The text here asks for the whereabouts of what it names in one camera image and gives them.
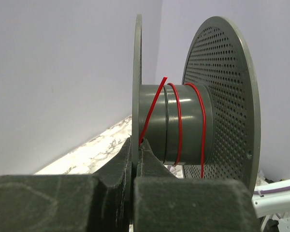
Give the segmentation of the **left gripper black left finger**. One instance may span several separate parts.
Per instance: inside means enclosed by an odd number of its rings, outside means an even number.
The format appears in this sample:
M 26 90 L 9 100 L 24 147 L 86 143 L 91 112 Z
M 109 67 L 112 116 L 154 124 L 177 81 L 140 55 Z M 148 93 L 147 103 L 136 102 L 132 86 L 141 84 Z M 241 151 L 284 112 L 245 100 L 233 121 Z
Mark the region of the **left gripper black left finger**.
M 0 232 L 127 232 L 131 141 L 93 174 L 1 175 Z

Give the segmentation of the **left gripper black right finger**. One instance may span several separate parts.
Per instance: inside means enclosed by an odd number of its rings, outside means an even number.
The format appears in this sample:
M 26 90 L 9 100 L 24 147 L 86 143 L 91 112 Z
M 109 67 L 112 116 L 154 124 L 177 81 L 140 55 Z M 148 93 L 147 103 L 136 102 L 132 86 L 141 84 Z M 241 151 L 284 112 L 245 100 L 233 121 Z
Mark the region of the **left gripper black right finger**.
M 258 232 L 246 186 L 234 179 L 180 179 L 153 154 L 147 140 L 133 183 L 136 232 Z

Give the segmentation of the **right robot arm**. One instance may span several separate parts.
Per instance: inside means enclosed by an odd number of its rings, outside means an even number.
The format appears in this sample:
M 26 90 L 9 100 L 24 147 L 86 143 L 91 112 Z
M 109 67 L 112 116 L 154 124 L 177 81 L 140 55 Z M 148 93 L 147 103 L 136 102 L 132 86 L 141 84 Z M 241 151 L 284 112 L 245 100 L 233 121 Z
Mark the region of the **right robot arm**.
M 279 232 L 290 232 L 290 179 L 256 186 L 252 203 L 258 218 L 263 218 L 261 231 L 269 229 L 271 222 L 275 223 Z

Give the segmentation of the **dark grey cable spool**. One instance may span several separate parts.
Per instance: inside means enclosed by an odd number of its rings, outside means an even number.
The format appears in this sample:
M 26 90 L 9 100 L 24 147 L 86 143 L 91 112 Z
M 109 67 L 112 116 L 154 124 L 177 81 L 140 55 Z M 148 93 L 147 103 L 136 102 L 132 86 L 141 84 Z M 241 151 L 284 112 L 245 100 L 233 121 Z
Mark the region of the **dark grey cable spool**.
M 198 28 L 179 85 L 142 82 L 142 16 L 137 15 L 132 79 L 132 154 L 144 140 L 163 165 L 185 178 L 228 178 L 249 191 L 256 183 L 261 110 L 248 45 L 228 18 Z

